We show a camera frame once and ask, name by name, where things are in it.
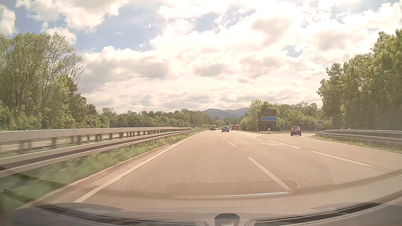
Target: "asphalt road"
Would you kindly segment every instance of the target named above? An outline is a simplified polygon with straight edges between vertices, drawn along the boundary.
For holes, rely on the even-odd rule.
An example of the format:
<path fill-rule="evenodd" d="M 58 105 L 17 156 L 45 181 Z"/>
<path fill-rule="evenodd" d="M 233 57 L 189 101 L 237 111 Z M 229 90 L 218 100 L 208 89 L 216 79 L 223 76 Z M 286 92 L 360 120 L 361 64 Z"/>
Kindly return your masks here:
<path fill-rule="evenodd" d="M 296 214 L 397 192 L 402 187 L 400 168 L 402 154 L 309 135 L 205 131 L 41 201 L 130 210 Z"/>

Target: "truck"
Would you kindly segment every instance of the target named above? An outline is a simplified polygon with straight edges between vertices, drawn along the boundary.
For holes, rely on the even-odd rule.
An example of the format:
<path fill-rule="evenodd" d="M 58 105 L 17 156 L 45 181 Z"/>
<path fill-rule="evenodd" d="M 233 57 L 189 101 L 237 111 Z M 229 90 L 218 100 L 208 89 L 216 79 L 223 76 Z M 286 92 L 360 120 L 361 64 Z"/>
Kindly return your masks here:
<path fill-rule="evenodd" d="M 239 129 L 239 125 L 232 125 L 232 130 L 238 130 Z"/>

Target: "direction sign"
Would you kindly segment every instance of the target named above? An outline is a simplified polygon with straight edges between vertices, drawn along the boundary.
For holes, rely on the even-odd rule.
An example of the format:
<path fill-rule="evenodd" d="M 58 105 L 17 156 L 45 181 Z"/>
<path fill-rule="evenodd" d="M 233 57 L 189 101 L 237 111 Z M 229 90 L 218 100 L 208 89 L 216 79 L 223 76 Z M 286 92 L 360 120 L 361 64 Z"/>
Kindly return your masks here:
<path fill-rule="evenodd" d="M 262 121 L 276 121 L 276 117 L 261 117 Z"/>

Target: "hill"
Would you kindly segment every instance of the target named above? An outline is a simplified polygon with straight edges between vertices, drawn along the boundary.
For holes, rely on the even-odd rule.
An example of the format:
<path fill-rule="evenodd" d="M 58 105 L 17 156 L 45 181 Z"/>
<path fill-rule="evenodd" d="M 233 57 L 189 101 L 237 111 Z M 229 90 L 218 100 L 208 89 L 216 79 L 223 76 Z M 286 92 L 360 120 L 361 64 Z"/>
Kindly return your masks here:
<path fill-rule="evenodd" d="M 236 110 L 232 110 L 232 109 L 220 110 L 220 109 L 210 108 L 203 112 L 207 113 L 208 115 L 210 115 L 213 118 L 215 118 L 215 116 L 218 116 L 219 119 L 225 119 L 227 117 L 232 117 L 232 118 L 243 117 L 246 114 L 247 110 L 248 110 L 248 107 L 240 108 L 240 109 L 236 109 Z"/>

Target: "guardrail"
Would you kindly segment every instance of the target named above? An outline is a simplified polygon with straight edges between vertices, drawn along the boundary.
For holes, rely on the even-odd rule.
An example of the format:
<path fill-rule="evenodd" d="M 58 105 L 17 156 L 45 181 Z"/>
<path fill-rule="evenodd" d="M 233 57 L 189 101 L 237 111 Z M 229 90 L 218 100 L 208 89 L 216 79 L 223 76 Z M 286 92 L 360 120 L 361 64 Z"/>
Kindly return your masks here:
<path fill-rule="evenodd" d="M 397 130 L 369 130 L 369 129 L 326 129 L 328 134 L 351 134 L 376 137 L 402 138 L 402 131 Z"/>
<path fill-rule="evenodd" d="M 385 142 L 392 144 L 402 144 L 402 138 L 392 138 L 392 137 L 384 137 L 384 136 L 367 136 L 367 135 L 355 135 L 355 134 L 331 134 L 324 132 L 316 132 L 317 135 L 325 136 L 325 137 L 338 137 L 338 138 L 350 138 L 356 140 L 367 140 L 373 142 Z"/>
<path fill-rule="evenodd" d="M 85 141 L 99 142 L 106 135 L 108 140 L 114 138 L 134 137 L 172 131 L 191 130 L 190 127 L 131 127 L 131 128 L 95 128 L 95 129 L 47 129 L 29 131 L 0 131 L 0 152 L 5 150 L 22 150 L 49 146 L 57 148 L 58 144 L 78 144 Z"/>
<path fill-rule="evenodd" d="M 176 134 L 183 134 L 192 131 L 198 131 L 201 129 L 191 129 L 191 128 L 174 128 L 170 127 L 170 129 L 175 131 L 169 131 L 164 133 L 152 133 L 140 136 L 132 136 L 125 137 L 120 139 L 111 139 L 107 141 L 94 142 L 89 144 L 81 144 L 76 146 L 70 146 L 65 148 L 57 148 L 52 150 L 34 152 L 29 154 L 21 154 L 6 158 L 0 158 L 0 178 L 6 177 L 12 174 L 25 172 L 28 170 L 32 170 L 35 168 L 55 164 L 58 162 L 63 162 L 79 157 L 84 157 L 90 154 L 96 154 L 103 151 L 121 148 L 124 146 L 129 146 L 132 144 L 137 144 L 140 142 L 145 142 L 149 140 L 154 140 L 162 137 L 167 137 Z"/>

